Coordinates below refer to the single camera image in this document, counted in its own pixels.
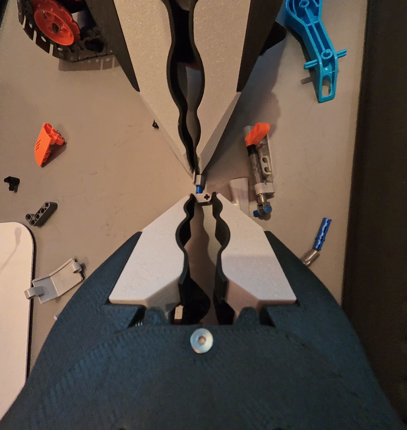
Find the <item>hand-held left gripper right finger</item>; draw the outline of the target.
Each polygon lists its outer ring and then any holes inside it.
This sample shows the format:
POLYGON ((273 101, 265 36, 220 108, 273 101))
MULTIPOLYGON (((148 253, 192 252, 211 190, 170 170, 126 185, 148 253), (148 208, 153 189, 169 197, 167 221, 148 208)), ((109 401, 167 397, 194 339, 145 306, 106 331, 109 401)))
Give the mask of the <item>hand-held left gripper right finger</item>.
POLYGON ((219 193, 212 194, 217 253, 213 302, 219 323, 232 323, 247 307, 297 301, 268 232, 219 193))

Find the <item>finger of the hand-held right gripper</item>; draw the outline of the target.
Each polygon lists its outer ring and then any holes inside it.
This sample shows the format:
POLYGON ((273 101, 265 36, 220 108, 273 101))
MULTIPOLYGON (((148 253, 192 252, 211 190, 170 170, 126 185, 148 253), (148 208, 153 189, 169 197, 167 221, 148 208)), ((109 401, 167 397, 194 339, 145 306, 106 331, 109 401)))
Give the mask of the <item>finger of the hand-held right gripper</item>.
POLYGON ((115 0, 114 4, 140 96, 185 169, 194 170, 187 107, 180 89, 172 91, 175 37, 169 1, 115 0))
POLYGON ((200 0, 194 6, 194 43, 204 72, 204 90, 197 108, 200 172, 211 160, 240 96, 237 84, 250 3, 200 0))

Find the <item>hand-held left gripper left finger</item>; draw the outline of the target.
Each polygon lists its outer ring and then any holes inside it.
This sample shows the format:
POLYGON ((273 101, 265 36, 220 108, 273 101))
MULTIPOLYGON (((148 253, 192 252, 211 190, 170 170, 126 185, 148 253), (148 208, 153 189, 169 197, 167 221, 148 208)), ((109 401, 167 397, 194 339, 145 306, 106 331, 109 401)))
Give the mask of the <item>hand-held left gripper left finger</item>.
POLYGON ((142 230, 109 296, 111 303, 158 307, 166 316, 179 304, 190 308, 194 283, 185 244, 193 215, 190 194, 142 230))

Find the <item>grey tube connector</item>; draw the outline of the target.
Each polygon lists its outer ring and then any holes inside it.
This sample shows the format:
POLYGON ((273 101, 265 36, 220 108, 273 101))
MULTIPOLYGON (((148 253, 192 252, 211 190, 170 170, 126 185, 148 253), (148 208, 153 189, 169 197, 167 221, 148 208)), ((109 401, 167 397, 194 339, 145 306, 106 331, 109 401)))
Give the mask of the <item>grey tube connector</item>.
POLYGON ((309 267, 319 258, 319 256, 320 250, 311 248, 301 256, 300 260, 305 266, 309 267))

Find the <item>turquoise plastic tool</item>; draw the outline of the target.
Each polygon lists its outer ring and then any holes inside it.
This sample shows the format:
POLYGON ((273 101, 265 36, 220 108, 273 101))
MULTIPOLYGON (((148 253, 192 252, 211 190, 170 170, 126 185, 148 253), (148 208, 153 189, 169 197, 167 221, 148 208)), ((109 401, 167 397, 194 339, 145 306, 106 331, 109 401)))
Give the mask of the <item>turquoise plastic tool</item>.
POLYGON ((285 24, 302 39, 310 60, 304 69, 316 73, 318 101, 333 100, 338 77, 338 60, 347 50, 336 51, 322 20, 323 2, 320 0, 287 0, 285 24))

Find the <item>white curved panel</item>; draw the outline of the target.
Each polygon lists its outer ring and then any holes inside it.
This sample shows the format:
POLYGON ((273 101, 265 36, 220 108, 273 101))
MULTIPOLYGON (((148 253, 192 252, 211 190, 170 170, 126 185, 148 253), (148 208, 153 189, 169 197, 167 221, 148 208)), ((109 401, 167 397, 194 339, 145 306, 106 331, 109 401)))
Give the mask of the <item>white curved panel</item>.
POLYGON ((237 178, 229 182, 232 204, 249 217, 249 183, 248 178, 237 178))

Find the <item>blue holed rod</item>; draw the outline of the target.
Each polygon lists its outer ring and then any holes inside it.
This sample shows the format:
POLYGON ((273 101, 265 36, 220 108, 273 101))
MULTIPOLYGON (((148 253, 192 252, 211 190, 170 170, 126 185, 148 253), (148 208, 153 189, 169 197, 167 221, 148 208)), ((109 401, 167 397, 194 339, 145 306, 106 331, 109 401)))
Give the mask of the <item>blue holed rod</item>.
POLYGON ((331 221, 332 221, 332 219, 330 219, 330 218, 323 218, 322 219, 321 225, 319 227, 319 231, 318 231, 317 236, 316 236, 315 241, 314 241, 313 250, 321 251, 322 246, 325 242, 325 238, 326 238, 326 235, 328 233, 331 221))

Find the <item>light grey hinged panel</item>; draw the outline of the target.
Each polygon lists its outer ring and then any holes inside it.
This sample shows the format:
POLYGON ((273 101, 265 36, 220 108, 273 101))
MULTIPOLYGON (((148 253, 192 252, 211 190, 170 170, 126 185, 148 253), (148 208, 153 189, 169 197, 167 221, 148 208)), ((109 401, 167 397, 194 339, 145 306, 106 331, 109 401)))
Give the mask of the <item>light grey hinged panel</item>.
POLYGON ((28 300, 39 298, 40 304, 44 304, 65 294, 82 281, 82 267, 77 259, 71 258, 51 274, 32 280, 32 287, 24 294, 28 300))

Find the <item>toy tracked robot orange wheels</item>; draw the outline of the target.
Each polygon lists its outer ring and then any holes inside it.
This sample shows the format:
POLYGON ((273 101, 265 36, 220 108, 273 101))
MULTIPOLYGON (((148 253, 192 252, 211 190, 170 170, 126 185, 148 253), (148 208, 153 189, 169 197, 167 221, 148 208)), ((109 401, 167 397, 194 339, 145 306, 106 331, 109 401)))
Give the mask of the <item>toy tracked robot orange wheels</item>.
POLYGON ((58 60, 99 62, 113 55, 86 1, 18 0, 17 8, 25 33, 58 60))

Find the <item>grey cylinder assembly orange connector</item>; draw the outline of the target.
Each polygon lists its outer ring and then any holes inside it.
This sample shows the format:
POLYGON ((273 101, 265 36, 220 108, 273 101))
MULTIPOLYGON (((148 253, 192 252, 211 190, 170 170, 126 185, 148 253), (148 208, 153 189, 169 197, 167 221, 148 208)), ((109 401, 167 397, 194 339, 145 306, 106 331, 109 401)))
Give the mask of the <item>grey cylinder assembly orange connector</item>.
POLYGON ((264 218, 272 212, 270 200, 275 194, 268 141, 270 124, 259 122, 244 127, 243 131, 257 203, 253 215, 255 218, 264 218))

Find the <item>dark grey angled beam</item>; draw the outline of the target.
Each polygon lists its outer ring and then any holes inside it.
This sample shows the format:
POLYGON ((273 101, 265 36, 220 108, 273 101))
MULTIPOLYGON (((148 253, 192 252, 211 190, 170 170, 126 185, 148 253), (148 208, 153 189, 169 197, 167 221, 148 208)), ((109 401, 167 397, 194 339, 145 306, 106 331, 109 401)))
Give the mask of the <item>dark grey angled beam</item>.
POLYGON ((56 202, 46 201, 37 211, 37 213, 28 213, 25 216, 26 221, 32 227, 41 227, 56 211, 58 205, 56 202))

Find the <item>orange wedge panel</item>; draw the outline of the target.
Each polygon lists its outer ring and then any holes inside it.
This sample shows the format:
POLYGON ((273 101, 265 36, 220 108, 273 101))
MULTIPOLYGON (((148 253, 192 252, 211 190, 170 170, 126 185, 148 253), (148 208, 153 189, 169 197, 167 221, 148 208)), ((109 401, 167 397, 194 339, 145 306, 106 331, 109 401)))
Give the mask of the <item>orange wedge panel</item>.
POLYGON ((34 146, 34 157, 38 166, 42 167, 50 157, 52 147, 65 143, 62 135, 51 124, 43 123, 34 146))

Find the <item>dark textured mat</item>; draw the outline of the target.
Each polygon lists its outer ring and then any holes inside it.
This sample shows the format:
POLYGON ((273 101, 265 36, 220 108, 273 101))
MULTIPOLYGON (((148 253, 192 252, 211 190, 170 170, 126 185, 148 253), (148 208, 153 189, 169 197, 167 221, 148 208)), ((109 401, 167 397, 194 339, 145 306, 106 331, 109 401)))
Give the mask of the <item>dark textured mat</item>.
POLYGON ((343 306, 407 429, 407 0, 368 1, 343 306))

